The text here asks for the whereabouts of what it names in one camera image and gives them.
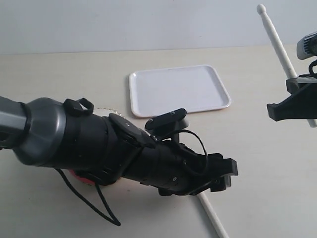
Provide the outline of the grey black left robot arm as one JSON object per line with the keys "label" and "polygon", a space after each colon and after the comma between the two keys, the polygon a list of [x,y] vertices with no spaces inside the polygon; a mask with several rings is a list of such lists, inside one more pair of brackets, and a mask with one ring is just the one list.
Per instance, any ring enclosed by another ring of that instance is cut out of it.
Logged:
{"label": "grey black left robot arm", "polygon": [[118,114],[95,114],[85,98],[22,103],[3,97],[0,146],[25,165],[70,170],[99,185],[126,178],[162,196],[226,190],[238,175],[237,162],[219,153],[198,154],[181,143],[186,114],[180,108],[140,129]]}

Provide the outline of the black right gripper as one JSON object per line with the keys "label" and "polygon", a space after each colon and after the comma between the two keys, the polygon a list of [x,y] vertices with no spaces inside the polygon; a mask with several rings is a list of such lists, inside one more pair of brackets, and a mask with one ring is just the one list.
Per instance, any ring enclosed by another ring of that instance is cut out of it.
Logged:
{"label": "black right gripper", "polygon": [[286,80],[290,96],[277,104],[267,104],[268,116],[274,121],[317,119],[317,79],[309,74]]}

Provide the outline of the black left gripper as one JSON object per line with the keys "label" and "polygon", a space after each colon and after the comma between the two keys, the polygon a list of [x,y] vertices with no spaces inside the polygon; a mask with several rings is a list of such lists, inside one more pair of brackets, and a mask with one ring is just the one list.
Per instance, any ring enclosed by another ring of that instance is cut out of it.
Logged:
{"label": "black left gripper", "polygon": [[180,144],[164,142],[153,148],[144,148],[123,173],[126,179],[156,187],[161,193],[198,195],[209,190],[221,192],[231,187],[231,176],[238,176],[237,162],[220,153],[208,154],[207,172],[192,174],[185,166],[199,173],[205,160],[201,154]]}

